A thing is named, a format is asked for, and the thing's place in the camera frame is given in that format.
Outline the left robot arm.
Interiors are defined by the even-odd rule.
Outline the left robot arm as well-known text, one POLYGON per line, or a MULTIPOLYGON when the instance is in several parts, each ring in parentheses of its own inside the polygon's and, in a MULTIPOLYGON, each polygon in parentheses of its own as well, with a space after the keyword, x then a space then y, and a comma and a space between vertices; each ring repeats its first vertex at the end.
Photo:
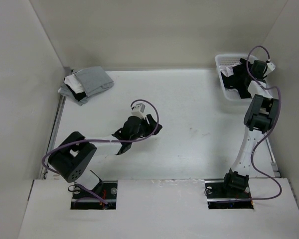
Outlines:
POLYGON ((77 187, 85 188, 90 198, 98 198, 102 193, 102 180, 88 165, 96 156, 121 155, 126 153, 135 140, 156 135, 162 129, 149 114, 145 118, 128 117, 123 127, 114 134, 103 138, 101 142, 86 142, 80 132, 71 133, 61 144, 64 147, 49 156, 48 163, 68 183, 75 183, 77 187))

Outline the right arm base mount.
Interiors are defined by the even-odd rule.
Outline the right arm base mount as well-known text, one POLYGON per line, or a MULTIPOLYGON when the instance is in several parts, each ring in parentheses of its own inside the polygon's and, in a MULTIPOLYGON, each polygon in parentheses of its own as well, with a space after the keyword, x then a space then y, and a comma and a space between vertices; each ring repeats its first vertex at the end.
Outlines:
POLYGON ((223 185, 222 180, 205 181, 208 209, 254 209, 249 191, 225 189, 223 185))

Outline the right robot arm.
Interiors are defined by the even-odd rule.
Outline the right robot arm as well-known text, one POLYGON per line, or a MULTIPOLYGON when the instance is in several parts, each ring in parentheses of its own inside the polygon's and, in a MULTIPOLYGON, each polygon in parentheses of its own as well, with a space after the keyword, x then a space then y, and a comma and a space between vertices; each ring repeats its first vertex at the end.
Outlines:
POLYGON ((265 81, 270 60, 254 60, 252 64, 248 60, 244 62, 247 71, 244 86, 248 88, 252 101, 244 116, 245 132, 238 156, 221 184, 221 191, 227 197, 249 192, 251 168, 273 179, 255 166, 254 158, 257 148, 268 138, 278 122, 282 106, 281 91, 277 86, 269 87, 265 81))

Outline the folded black tank top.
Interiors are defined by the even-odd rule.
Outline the folded black tank top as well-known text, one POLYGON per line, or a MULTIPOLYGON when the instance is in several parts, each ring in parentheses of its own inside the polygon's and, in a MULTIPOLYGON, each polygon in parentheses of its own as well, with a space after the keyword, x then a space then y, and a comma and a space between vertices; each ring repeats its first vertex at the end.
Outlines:
POLYGON ((74 99, 78 102, 84 100, 87 97, 85 92, 78 93, 78 94, 77 93, 72 93, 72 95, 73 95, 74 99))

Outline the folded white tank top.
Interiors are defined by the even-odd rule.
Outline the folded white tank top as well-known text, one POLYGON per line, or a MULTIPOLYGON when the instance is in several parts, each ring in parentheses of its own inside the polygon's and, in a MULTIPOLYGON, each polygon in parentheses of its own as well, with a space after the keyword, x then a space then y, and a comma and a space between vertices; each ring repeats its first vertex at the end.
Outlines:
POLYGON ((64 84, 70 87, 70 89, 76 94, 85 93, 83 85, 77 80, 74 74, 66 76, 64 84))

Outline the white plastic basket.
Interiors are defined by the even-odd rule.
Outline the white plastic basket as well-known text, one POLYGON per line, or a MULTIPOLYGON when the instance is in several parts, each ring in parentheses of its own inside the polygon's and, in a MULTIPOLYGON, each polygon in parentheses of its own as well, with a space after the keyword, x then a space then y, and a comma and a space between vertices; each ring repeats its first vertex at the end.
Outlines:
POLYGON ((215 56, 216 70, 224 98, 233 105, 247 105, 251 101, 245 85, 246 64, 252 67, 258 58, 246 53, 226 53, 215 56))

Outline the black tank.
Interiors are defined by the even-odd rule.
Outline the black tank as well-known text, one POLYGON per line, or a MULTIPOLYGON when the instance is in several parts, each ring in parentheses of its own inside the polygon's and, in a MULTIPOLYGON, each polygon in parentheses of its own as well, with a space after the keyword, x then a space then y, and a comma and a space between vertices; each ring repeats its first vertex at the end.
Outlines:
POLYGON ((73 95, 74 99, 78 102, 84 100, 87 97, 85 92, 78 93, 78 94, 77 93, 72 93, 72 95, 73 95))
POLYGON ((239 63, 234 64, 233 71, 234 75, 230 77, 225 77, 221 74, 225 89, 237 90, 241 99, 251 98, 248 86, 245 84, 246 78, 249 77, 246 68, 246 59, 240 58, 239 63))

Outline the white tank top in basket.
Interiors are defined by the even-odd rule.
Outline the white tank top in basket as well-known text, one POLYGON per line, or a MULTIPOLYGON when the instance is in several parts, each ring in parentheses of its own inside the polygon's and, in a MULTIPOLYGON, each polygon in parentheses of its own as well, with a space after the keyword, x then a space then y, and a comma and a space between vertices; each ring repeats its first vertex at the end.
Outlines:
POLYGON ((225 77, 230 77, 230 76, 234 75, 233 67, 234 67, 234 65, 230 65, 230 66, 221 65, 219 67, 219 71, 225 77))

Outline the bottom grey folded tank top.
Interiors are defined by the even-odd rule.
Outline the bottom grey folded tank top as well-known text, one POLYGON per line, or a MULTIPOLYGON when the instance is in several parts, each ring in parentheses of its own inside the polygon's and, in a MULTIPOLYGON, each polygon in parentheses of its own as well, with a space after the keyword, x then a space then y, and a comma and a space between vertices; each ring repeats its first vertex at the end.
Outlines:
POLYGON ((58 93, 61 94, 62 96, 65 96, 65 97, 71 99, 73 102, 75 102, 79 106, 82 106, 88 102, 88 97, 86 97, 84 100, 82 100, 80 102, 76 101, 72 95, 72 93, 74 93, 74 92, 70 89, 70 87, 68 87, 65 84, 60 86, 58 93))

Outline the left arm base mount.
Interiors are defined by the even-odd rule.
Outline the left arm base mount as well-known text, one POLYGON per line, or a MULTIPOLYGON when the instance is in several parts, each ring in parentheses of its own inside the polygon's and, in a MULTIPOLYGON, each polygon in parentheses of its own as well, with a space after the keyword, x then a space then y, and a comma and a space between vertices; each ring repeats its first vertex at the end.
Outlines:
POLYGON ((107 204, 100 202, 98 198, 89 192, 81 189, 76 184, 68 187, 72 193, 71 210, 115 210, 117 204, 118 182, 102 181, 94 189, 94 193, 107 201, 107 204))

